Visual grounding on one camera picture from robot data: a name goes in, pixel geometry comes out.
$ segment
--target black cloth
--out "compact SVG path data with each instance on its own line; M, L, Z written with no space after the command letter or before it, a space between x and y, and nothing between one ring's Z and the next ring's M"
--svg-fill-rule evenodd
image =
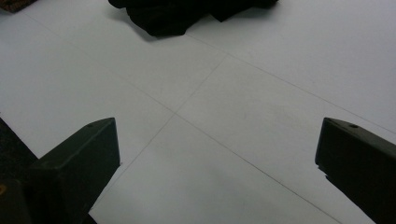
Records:
M269 8L277 0L109 0L116 8L124 8L131 20L150 35L184 35L186 30L205 14L218 21L250 7Z

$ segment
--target white surface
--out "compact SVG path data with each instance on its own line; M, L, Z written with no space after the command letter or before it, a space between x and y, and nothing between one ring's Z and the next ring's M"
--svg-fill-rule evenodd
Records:
M0 12L0 116L39 157L116 118L100 224L373 223L314 157L324 117L396 143L394 9L281 0L157 40L107 1L40 0Z
M396 133L396 2L280 0L189 35Z
M113 224L337 223L178 116L92 214Z

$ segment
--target black fabric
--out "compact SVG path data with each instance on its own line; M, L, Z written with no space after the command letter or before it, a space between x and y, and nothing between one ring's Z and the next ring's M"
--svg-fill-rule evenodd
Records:
M124 8L131 20L150 35L184 35L205 14L225 21L250 7L268 8L277 0L109 0Z

